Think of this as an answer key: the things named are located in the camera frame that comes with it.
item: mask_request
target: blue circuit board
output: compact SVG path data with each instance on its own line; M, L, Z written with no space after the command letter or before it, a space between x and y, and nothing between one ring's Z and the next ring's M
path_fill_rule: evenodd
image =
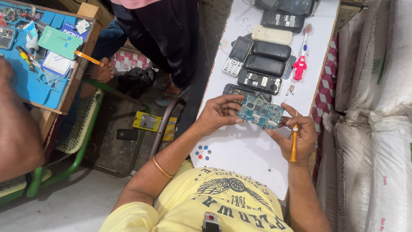
M262 130L276 130L285 108L247 95L238 116L247 122L252 121Z

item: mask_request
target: phone screen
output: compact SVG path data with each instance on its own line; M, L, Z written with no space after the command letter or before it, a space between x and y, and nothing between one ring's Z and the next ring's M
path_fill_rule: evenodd
M252 43L245 40L243 37L239 37L230 52L231 57L235 57L236 59L244 62L246 56L248 55L250 48L252 47Z

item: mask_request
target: phone keypad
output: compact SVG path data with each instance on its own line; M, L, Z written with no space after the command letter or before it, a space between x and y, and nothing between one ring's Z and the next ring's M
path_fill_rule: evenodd
M225 63L225 66L223 67L223 71L231 75L237 76L242 66L243 66L242 62L229 57Z

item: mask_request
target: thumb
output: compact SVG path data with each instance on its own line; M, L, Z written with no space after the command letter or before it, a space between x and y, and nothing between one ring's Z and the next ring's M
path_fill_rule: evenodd
M220 126L224 125L235 125L235 124L241 124L243 122L243 119L240 117L221 117L219 119Z
M281 147L282 150L290 147L290 141L279 132L275 130L266 130L266 133Z

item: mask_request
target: person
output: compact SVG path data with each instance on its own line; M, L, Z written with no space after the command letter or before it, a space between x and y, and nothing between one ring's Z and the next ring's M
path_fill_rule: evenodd
M296 162L289 161L292 135L285 138L274 130L266 131L288 160L291 227L284 222L275 195L263 183L219 168L193 168L185 160L204 136L243 122L236 113L241 106L234 102L243 99L242 95L222 95L208 100L197 121L133 176L100 232L201 231L205 212L217 215L223 232L331 231L307 167L316 140L310 117L282 117L279 124L299 125ZM296 115L286 103L282 107Z
M0 182L44 163L43 142L34 118L11 87L14 70L0 56Z
M195 0L111 0L132 45L171 79L158 80L161 107L185 93L197 67L199 6Z

